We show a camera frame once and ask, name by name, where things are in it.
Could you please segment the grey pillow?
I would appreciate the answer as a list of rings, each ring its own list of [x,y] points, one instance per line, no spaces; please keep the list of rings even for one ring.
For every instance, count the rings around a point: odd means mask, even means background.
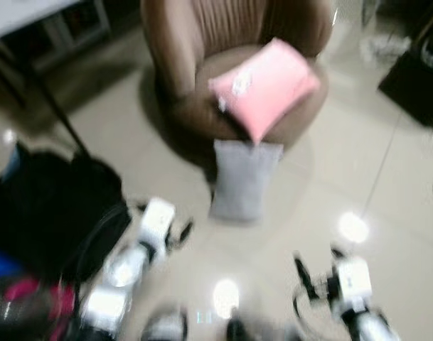
[[[209,215],[252,223],[264,214],[264,194],[284,155],[284,146],[238,140],[214,140],[216,178]]]

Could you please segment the pink pillow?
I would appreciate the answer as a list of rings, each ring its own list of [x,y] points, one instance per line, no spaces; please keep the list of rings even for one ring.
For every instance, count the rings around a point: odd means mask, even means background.
[[[288,109],[320,85],[304,56],[278,37],[232,70],[207,81],[220,110],[235,118],[255,145]]]

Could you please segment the black bag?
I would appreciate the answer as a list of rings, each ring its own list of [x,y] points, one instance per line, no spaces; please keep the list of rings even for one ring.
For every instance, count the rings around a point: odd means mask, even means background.
[[[131,223],[121,176],[95,157],[18,147],[0,175],[0,250],[41,279],[88,280]]]

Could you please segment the pink red item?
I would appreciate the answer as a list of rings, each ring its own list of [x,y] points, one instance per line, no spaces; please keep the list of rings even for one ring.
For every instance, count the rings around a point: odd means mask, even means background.
[[[75,290],[33,277],[0,278],[0,341],[61,341]]]

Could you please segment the blue item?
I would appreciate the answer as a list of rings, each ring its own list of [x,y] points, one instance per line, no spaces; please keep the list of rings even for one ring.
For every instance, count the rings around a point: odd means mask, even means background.
[[[7,254],[0,250],[0,277],[13,276],[21,273],[22,267]]]

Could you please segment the black slanted pole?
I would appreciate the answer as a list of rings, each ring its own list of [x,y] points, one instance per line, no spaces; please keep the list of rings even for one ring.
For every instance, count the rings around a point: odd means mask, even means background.
[[[76,132],[73,124],[70,122],[70,118],[67,117],[67,114],[63,111],[63,108],[59,105],[57,98],[54,97],[53,92],[51,92],[50,88],[48,88],[45,79],[41,77],[33,65],[29,62],[24,62],[21,64],[21,69],[24,72],[25,77],[30,78],[32,82],[40,91],[40,94],[43,95],[45,101],[47,101],[48,107],[50,107],[51,111],[53,111],[57,120],[60,121],[61,124],[65,127],[67,132],[70,134],[71,139],[76,143],[77,152],[80,155],[89,156],[90,151],[84,144],[82,137]]]

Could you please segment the black box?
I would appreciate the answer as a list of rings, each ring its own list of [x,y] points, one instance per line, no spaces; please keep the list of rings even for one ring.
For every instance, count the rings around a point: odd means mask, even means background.
[[[433,67],[418,54],[399,56],[378,89],[419,124],[433,127]]]

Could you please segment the white plastic bag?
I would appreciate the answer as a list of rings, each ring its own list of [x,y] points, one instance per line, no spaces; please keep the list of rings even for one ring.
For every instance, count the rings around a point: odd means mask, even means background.
[[[359,43],[363,62],[373,66],[395,64],[412,45],[412,40],[404,36],[368,36]]]

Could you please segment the white table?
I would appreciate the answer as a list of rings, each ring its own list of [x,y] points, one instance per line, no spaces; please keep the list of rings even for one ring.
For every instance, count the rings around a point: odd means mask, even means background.
[[[98,20],[82,33],[74,33],[64,13],[74,7],[88,6]],[[102,0],[0,0],[0,39],[30,25],[42,25],[57,50],[84,48],[111,33],[111,23]]]

